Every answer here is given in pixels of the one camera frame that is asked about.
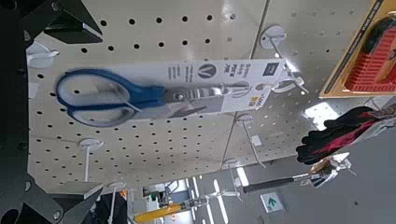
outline pegboard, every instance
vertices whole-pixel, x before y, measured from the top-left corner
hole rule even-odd
[[[280,51],[300,70],[310,92],[293,89],[272,93],[263,108],[248,111],[255,119],[249,132],[262,141],[262,146],[257,147],[262,161],[296,155],[295,148],[301,139],[316,129],[313,120],[304,115],[307,108],[326,102],[329,106],[324,113],[334,110],[342,115],[367,101],[367,98],[321,100],[318,95],[371,3],[372,0],[271,1],[261,32],[274,24],[285,29],[288,37],[279,45]],[[256,46],[254,58],[274,57],[273,50]],[[241,164],[256,163],[243,128],[234,127],[225,158],[236,158]]]
[[[54,83],[76,67],[174,60],[249,59],[265,0],[84,0],[104,42],[66,45],[47,35],[36,41],[57,49],[51,68],[30,69],[39,85],[30,106],[29,172],[51,189],[81,181],[84,154],[77,142],[93,137],[105,145],[91,154],[90,181],[123,180],[148,186],[220,168],[233,115],[127,122],[94,129],[70,119],[56,100]],[[77,83],[75,90],[86,87]]]

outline blue scissors handle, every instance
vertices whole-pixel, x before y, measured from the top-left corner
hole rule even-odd
[[[100,77],[104,80],[108,80],[112,84],[116,84],[117,87],[121,87],[126,91],[124,93],[126,93],[127,97],[124,100],[138,109],[164,105],[164,87],[137,86],[124,77],[102,69],[79,69],[67,72],[56,84],[57,99],[62,105],[67,107],[67,114],[70,117],[89,126],[115,126],[125,122],[127,119],[131,119],[136,111],[128,104],[125,104],[125,101],[122,101],[113,91],[83,94],[81,96],[71,94],[68,92],[65,84],[76,77]],[[80,115],[81,112],[109,110],[121,110],[120,117],[110,121],[98,122],[85,119]]]

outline yellow pole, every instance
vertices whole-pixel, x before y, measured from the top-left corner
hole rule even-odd
[[[172,204],[161,209],[137,215],[134,217],[134,221],[137,223],[152,221],[156,218],[166,217],[179,212],[181,212],[181,205]]]

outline scissors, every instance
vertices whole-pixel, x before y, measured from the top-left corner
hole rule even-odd
[[[66,84],[77,77],[98,77],[108,83],[109,90],[79,94],[69,92]],[[132,119],[147,108],[166,104],[220,97],[234,92],[233,88],[212,86],[202,88],[172,88],[162,86],[142,87],[103,69],[79,69],[65,73],[55,85],[57,99],[67,108],[67,115],[76,121],[92,127],[113,127]],[[196,113],[206,107],[188,111],[177,111],[180,117]],[[108,112],[114,119],[90,119],[86,114]]]

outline glove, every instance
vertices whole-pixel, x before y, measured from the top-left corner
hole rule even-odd
[[[326,120],[325,130],[311,131],[302,139],[303,145],[296,148],[297,161],[310,165],[352,143],[378,120],[369,113],[371,111],[370,107],[360,106],[338,119]]]

